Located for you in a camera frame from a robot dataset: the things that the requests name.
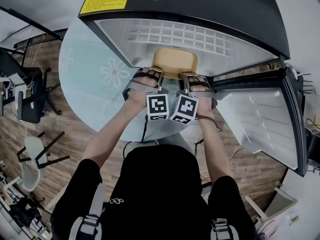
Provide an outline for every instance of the black and white cube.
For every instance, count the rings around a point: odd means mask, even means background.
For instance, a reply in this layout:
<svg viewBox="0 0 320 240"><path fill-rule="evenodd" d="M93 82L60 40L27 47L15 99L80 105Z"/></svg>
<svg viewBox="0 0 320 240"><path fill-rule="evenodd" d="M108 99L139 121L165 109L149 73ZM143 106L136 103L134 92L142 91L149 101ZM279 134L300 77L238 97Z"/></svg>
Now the black and white cube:
<svg viewBox="0 0 320 240"><path fill-rule="evenodd" d="M170 120L188 125L196 118L199 99L180 94Z"/></svg>
<svg viewBox="0 0 320 240"><path fill-rule="evenodd" d="M147 94L146 107L150 121L168 119L168 94Z"/></svg>

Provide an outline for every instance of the white logo on shirt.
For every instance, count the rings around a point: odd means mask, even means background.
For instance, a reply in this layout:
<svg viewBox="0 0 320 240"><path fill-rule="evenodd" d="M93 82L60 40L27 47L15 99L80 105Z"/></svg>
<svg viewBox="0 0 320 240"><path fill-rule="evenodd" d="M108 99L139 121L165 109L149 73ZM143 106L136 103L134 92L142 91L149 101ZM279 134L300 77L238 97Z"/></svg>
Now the white logo on shirt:
<svg viewBox="0 0 320 240"><path fill-rule="evenodd" d="M109 201L109 203L110 204L117 204L117 205L119 205L120 203L123 203L124 202L124 200L123 199L119 199L119 198L114 198L114 199L111 199L110 201Z"/></svg>

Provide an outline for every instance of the round table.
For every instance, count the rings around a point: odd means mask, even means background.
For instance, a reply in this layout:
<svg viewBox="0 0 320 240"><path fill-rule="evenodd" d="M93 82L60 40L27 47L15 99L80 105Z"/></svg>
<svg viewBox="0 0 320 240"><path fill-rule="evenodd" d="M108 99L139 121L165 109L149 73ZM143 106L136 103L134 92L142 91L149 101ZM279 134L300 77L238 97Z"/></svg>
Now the round table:
<svg viewBox="0 0 320 240"><path fill-rule="evenodd" d="M122 92L137 68L127 67L80 19L68 28L59 55L59 79L74 113L89 127L100 129L124 104ZM165 78L169 108L174 105L178 81ZM127 126L120 139L141 141L147 109ZM171 120L149 121L145 141L176 134L186 126Z"/></svg>

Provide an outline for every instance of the person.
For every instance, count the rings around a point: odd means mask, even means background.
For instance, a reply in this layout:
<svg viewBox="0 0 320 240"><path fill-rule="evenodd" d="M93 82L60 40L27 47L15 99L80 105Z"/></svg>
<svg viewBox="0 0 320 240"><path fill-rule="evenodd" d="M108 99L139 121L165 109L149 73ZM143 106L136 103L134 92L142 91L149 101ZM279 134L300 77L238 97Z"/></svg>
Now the person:
<svg viewBox="0 0 320 240"><path fill-rule="evenodd" d="M154 70L142 71L159 77ZM157 84L154 77L133 80L151 87ZM192 76L189 81L204 79ZM191 90L206 91L206 87L196 85ZM54 240L69 239L75 220L89 214L97 186L102 182L101 167L126 126L145 107L146 93L131 89L123 107L90 141L52 213ZM211 99L199 100L197 115L214 118ZM198 121L213 184L208 204L201 196L197 159L179 145L181 140L136 147L123 161L111 201L104 203L99 219L103 240L210 239L212 220L217 218L226 219L240 240L259 239L232 178L230 162L215 123L206 119Z"/></svg>

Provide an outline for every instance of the mini fridge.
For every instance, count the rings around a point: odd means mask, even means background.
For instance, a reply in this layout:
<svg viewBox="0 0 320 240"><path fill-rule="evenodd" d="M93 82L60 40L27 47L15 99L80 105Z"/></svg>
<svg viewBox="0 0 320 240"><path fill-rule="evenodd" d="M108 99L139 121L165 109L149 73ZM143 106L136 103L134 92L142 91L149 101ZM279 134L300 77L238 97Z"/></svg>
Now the mini fridge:
<svg viewBox="0 0 320 240"><path fill-rule="evenodd" d="M307 172L302 77L276 0L85 0L78 16L129 67L150 67L157 48L198 56L217 109L239 143L264 152L300 176ZM219 77L281 62L282 68Z"/></svg>

